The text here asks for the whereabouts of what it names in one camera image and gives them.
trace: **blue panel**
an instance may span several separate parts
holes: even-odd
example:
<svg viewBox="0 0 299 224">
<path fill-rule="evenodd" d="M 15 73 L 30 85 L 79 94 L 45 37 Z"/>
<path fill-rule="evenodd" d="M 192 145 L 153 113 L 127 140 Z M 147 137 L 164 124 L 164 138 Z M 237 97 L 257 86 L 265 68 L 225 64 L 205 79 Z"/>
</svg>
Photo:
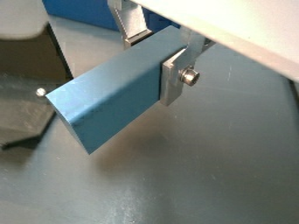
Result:
<svg viewBox="0 0 299 224">
<path fill-rule="evenodd" d="M 87 153 L 158 101 L 161 62 L 182 47 L 169 26 L 46 95 Z"/>
<path fill-rule="evenodd" d="M 117 30 L 106 0 L 42 0 L 49 14 Z"/>
<path fill-rule="evenodd" d="M 42 3 L 47 13 L 54 16 L 117 30 L 106 0 L 42 0 Z M 146 9 L 143 9 L 143 19 L 147 29 L 153 32 L 158 32 L 168 25 L 178 27 L 170 20 Z"/>
</svg>

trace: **metal clamp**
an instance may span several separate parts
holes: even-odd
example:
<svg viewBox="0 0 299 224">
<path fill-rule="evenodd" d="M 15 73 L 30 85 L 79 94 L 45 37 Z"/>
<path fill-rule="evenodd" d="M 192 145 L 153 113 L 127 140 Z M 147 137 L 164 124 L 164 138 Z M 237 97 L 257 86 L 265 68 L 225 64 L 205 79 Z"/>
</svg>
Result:
<svg viewBox="0 0 299 224">
<path fill-rule="evenodd" d="M 141 6 L 127 0 L 107 0 L 107 8 L 122 35 L 123 48 L 149 37 L 153 32 L 146 29 Z"/>
<path fill-rule="evenodd" d="M 165 106 L 181 95 L 182 83 L 192 86 L 200 78 L 193 70 L 194 60 L 214 44 L 185 27 L 181 27 L 181 39 L 186 47 L 162 63 L 160 102 Z"/>
</svg>

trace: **gray floor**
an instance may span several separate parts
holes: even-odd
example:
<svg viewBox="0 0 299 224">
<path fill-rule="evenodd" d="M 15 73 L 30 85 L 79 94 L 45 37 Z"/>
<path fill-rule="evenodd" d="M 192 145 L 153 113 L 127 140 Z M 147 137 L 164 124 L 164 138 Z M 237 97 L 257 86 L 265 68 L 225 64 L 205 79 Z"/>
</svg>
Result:
<svg viewBox="0 0 299 224">
<path fill-rule="evenodd" d="M 51 18 L 74 75 L 118 33 Z M 58 118 L 35 150 L 0 152 L 0 223 L 299 222 L 299 113 L 285 79 L 214 45 L 194 87 L 87 155 Z"/>
</svg>

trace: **metal pin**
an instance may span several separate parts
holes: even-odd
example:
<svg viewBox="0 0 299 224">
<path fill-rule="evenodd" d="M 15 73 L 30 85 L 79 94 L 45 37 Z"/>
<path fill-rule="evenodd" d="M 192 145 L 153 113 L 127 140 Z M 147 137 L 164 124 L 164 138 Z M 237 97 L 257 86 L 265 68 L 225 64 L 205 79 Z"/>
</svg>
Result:
<svg viewBox="0 0 299 224">
<path fill-rule="evenodd" d="M 181 71 L 181 82 L 185 83 L 189 87 L 197 82 L 200 74 L 193 70 L 193 66 L 188 66 Z"/>
</svg>

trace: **screw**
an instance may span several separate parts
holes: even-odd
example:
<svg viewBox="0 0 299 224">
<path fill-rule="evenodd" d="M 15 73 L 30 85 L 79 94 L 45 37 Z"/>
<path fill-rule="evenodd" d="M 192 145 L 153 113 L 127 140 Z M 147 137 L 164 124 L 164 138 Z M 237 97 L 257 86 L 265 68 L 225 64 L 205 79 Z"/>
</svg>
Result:
<svg viewBox="0 0 299 224">
<path fill-rule="evenodd" d="M 186 66 L 181 71 L 181 82 L 192 86 L 198 78 L 200 74 L 193 70 L 193 66 Z"/>
<path fill-rule="evenodd" d="M 45 89 L 39 87 L 39 88 L 35 90 L 35 95 L 37 95 L 38 97 L 43 97 L 43 96 L 46 95 L 46 91 L 45 91 Z"/>
</svg>

